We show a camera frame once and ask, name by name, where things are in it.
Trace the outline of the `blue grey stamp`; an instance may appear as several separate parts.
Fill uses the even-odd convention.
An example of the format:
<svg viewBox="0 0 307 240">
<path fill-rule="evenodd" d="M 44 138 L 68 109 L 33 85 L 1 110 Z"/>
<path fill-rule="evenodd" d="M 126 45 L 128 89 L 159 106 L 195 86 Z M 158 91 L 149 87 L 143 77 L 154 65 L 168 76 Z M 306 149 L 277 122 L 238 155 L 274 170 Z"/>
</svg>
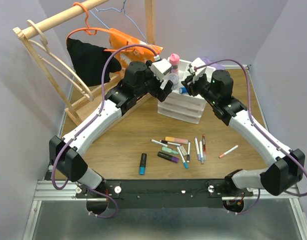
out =
<svg viewBox="0 0 307 240">
<path fill-rule="evenodd" d="M 179 94 L 187 94 L 188 95 L 188 91 L 185 87 L 180 87 L 178 89 Z"/>
</svg>

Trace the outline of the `paper clip jar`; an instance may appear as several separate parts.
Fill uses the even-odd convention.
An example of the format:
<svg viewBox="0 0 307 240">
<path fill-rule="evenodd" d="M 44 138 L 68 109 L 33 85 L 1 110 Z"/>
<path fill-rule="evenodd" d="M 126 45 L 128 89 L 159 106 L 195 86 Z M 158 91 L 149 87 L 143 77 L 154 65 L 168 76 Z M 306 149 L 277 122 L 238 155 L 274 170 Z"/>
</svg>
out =
<svg viewBox="0 0 307 240">
<path fill-rule="evenodd" d="M 168 74 L 168 77 L 167 77 L 167 80 L 168 81 L 171 81 L 172 82 L 172 87 L 171 89 L 174 91 L 178 88 L 179 86 L 179 82 L 180 82 L 180 77 L 179 77 L 179 74 L 178 73 L 175 73 L 175 72 L 171 72 Z"/>
</svg>

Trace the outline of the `pink capped tube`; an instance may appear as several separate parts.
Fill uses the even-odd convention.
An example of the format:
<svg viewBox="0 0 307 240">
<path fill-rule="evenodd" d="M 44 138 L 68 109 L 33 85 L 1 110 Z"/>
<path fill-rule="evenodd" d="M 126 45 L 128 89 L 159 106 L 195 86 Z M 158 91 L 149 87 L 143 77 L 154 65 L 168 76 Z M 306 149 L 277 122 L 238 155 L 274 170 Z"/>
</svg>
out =
<svg viewBox="0 0 307 240">
<path fill-rule="evenodd" d="M 179 74 L 179 63 L 180 63 L 180 57 L 178 54 L 176 53 L 172 53 L 170 56 L 169 56 L 169 63 L 171 64 L 171 73 L 173 74 Z"/>
</svg>

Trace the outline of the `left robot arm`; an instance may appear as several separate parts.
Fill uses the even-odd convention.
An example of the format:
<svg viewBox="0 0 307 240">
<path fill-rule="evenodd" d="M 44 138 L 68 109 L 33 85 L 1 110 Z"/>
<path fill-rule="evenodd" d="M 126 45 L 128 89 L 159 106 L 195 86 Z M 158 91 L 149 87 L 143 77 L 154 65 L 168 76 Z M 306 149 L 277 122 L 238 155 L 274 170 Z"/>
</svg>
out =
<svg viewBox="0 0 307 240">
<path fill-rule="evenodd" d="M 165 75 L 172 69 L 166 59 L 156 62 L 132 61 L 124 77 L 105 95 L 105 100 L 80 125 L 63 138 L 54 136 L 49 141 L 49 159 L 71 182 L 87 186 L 87 192 L 94 198 L 105 190 L 104 178 L 88 167 L 83 159 L 90 145 L 138 100 L 150 94 L 163 102 L 172 92 L 173 83 L 168 81 L 161 88 Z"/>
</svg>

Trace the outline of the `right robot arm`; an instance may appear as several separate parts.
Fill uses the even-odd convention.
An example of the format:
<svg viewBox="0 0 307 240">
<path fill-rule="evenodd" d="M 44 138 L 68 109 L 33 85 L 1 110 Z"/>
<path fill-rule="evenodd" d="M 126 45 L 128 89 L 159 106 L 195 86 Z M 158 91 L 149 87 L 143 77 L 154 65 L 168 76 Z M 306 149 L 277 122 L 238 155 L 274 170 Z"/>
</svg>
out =
<svg viewBox="0 0 307 240">
<path fill-rule="evenodd" d="M 305 154 L 292 150 L 274 138 L 260 125 L 247 107 L 232 96 L 233 79 L 226 70 L 215 70 L 207 77 L 206 69 L 188 69 L 189 75 L 181 83 L 189 95 L 200 95 L 212 107 L 216 117 L 242 135 L 260 154 L 266 168 L 238 169 L 225 177 L 224 192 L 235 196 L 242 189 L 265 189 L 278 196 L 303 178 Z"/>
</svg>

